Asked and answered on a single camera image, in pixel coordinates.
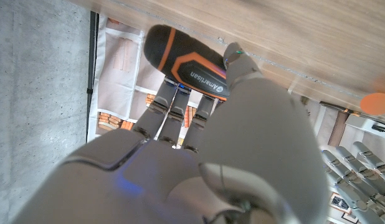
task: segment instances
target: gray wall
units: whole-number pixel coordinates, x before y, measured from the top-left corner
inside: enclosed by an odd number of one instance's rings
[[[90,12],[0,0],[0,223],[85,142]]]

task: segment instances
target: brick pattern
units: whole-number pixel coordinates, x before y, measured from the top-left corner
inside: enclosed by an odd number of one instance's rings
[[[151,104],[155,99],[155,95],[152,94],[147,94],[147,97],[145,98],[145,103],[146,104]]]
[[[193,108],[192,106],[187,106],[186,111],[184,112],[184,127],[190,127],[191,121],[195,113],[197,112],[197,108]]]
[[[130,130],[133,127],[134,123],[124,121],[114,115],[110,115],[107,113],[99,113],[98,114],[98,127],[106,130],[113,129],[127,129]]]

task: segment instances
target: black pole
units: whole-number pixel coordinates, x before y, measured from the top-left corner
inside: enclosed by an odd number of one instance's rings
[[[88,53],[88,79],[87,79],[87,120],[86,120],[86,142],[88,132],[88,117],[94,86],[95,59],[97,52],[98,14],[90,12],[90,46]]]

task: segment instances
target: wooden surface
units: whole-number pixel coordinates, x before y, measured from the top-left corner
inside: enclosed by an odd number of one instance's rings
[[[237,41],[266,77],[316,101],[359,110],[385,93],[385,0],[72,1],[145,31],[173,26],[220,54]]]

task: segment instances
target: screwdriver handle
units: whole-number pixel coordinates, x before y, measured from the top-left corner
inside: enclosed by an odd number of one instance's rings
[[[152,66],[193,90],[220,100],[229,96],[223,57],[180,30],[153,26],[144,54]]]

